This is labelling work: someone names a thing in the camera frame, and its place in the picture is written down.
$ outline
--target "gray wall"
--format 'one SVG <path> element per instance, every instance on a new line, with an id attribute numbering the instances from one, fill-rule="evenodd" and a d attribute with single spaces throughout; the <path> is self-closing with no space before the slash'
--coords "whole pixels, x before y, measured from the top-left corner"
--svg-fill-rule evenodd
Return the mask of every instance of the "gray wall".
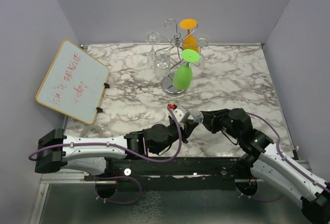
<path id="1" fill-rule="evenodd" d="M 167 18 L 194 18 L 213 42 L 265 42 L 289 0 L 58 0 L 84 43 L 144 42 Z"/>
<path id="2" fill-rule="evenodd" d="M 330 180 L 330 1 L 291 0 L 265 46 L 293 142 Z"/>
<path id="3" fill-rule="evenodd" d="M 56 0 L 0 0 L 0 216 L 28 223 L 40 175 L 27 156 L 62 115 L 37 90 L 64 39 L 77 39 Z"/>

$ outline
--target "red handwriting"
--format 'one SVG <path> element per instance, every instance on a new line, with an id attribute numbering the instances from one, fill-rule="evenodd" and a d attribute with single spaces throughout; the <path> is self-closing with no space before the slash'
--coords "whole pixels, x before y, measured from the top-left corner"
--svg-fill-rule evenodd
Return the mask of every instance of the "red handwriting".
<path id="1" fill-rule="evenodd" d="M 65 71 L 64 80 L 70 82 L 73 72 L 76 70 L 79 62 L 81 61 L 80 57 L 75 53 L 73 59 L 70 60 L 69 66 Z"/>
<path id="2" fill-rule="evenodd" d="M 63 84 L 58 84 L 56 87 L 53 87 L 53 89 L 62 89 L 62 90 L 66 89 L 66 88 L 67 87 L 64 86 Z"/>
<path id="3" fill-rule="evenodd" d="M 82 81 L 80 83 L 78 87 L 73 88 L 76 91 L 75 104 L 80 103 L 79 98 L 83 95 L 84 90 L 88 88 Z"/>
<path id="4" fill-rule="evenodd" d="M 48 98 L 48 100 L 50 100 L 52 103 L 54 103 L 54 104 L 56 104 L 56 105 L 60 105 L 60 102 L 61 102 L 60 97 L 61 97 L 60 94 L 55 93 L 55 94 L 52 95 L 52 98 L 53 98 L 53 99 L 49 99 L 49 98 Z"/>

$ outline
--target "marble surface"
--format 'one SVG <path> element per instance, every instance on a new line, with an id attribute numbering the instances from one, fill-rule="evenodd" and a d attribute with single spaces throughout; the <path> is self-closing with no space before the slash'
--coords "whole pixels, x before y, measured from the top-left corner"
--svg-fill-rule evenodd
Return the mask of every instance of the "marble surface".
<path id="1" fill-rule="evenodd" d="M 155 49 L 165 47 L 157 45 Z M 185 105 L 203 111 L 244 108 L 246 112 L 266 118 L 279 132 L 281 148 L 292 156 L 292 146 L 279 108 L 261 46 L 210 46 L 203 48 L 206 57 L 203 70 L 194 67 L 194 79 L 188 92 L 170 97 L 161 89 L 161 79 L 146 68 L 146 55 L 150 45 L 104 44 L 90 45 L 88 53 L 110 68 L 95 124 L 105 137 L 139 131 L 156 123 L 169 124 L 168 103 Z M 270 138 L 276 136 L 261 120 L 252 117 L 253 125 Z M 86 125 L 69 119 L 66 134 L 79 136 Z M 211 134 L 198 126 L 188 144 L 183 144 L 182 157 L 236 157 L 244 152 L 234 146 L 220 132 Z M 164 154 L 171 156 L 177 143 Z"/>

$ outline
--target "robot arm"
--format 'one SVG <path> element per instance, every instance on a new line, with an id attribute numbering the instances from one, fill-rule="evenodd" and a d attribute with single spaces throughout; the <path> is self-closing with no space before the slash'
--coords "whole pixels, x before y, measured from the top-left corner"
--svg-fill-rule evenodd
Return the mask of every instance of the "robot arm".
<path id="1" fill-rule="evenodd" d="M 239 164 L 250 167 L 253 176 L 287 195 L 312 223 L 329 222 L 329 184 L 285 155 L 265 134 L 253 129 L 251 118 L 243 109 L 202 113 L 203 124 L 209 131 L 229 134 L 246 152 Z"/>
<path id="2" fill-rule="evenodd" d="M 180 127 L 180 133 L 182 142 L 186 143 L 199 123 L 188 119 L 190 112 L 185 108 L 181 106 L 172 108 L 175 108 L 173 115 L 177 122 L 183 126 Z M 36 173 L 54 173 L 61 168 L 68 168 L 99 175 L 106 169 L 104 158 L 138 159 L 136 155 L 127 152 L 128 150 L 144 157 L 148 157 L 149 153 L 159 155 L 178 138 L 178 127 L 171 118 L 167 127 L 163 124 L 155 124 L 148 129 L 109 138 L 66 136 L 63 134 L 63 129 L 55 129 L 39 139 L 39 152 L 34 153 L 37 154 L 37 159 L 32 160 L 36 161 Z"/>

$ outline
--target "metal glass holder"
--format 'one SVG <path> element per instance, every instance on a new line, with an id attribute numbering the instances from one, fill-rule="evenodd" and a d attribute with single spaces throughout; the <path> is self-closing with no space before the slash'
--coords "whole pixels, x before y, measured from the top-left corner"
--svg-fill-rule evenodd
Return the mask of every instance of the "metal glass holder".
<path id="1" fill-rule="evenodd" d="M 175 68 L 178 68 L 179 66 L 187 63 L 186 61 L 184 61 L 181 58 L 181 51 L 183 50 L 183 46 L 189 46 L 189 47 L 195 47 L 195 48 L 199 48 L 199 51 L 201 50 L 201 48 L 204 48 L 208 45 L 208 43 L 203 43 L 203 45 L 200 46 L 192 46 L 192 45 L 185 45 L 184 44 L 184 40 L 186 38 L 188 38 L 189 36 L 191 36 L 198 28 L 198 24 L 196 24 L 194 30 L 191 33 L 188 33 L 184 39 L 181 38 L 181 33 L 178 32 L 177 29 L 177 22 L 174 19 L 167 19 L 164 22 L 164 26 L 165 28 L 170 28 L 172 27 L 173 23 L 175 23 L 175 35 L 173 37 L 173 39 L 168 39 L 165 36 L 159 34 L 162 38 L 166 39 L 167 41 L 169 41 L 171 43 L 170 46 L 165 47 L 165 48 L 161 48 L 155 51 L 155 56 L 157 54 L 158 51 L 160 50 L 167 50 L 169 53 L 171 53 L 171 51 L 173 49 L 176 48 L 176 53 L 174 55 L 178 56 L 178 59 L 173 59 L 174 55 L 171 55 L 171 68 L 170 68 L 170 72 L 167 76 L 165 76 L 162 81 L 161 81 L 161 88 L 162 90 L 170 96 L 180 96 L 186 93 L 187 89 L 178 89 L 173 85 L 173 77 L 175 75 Z"/>

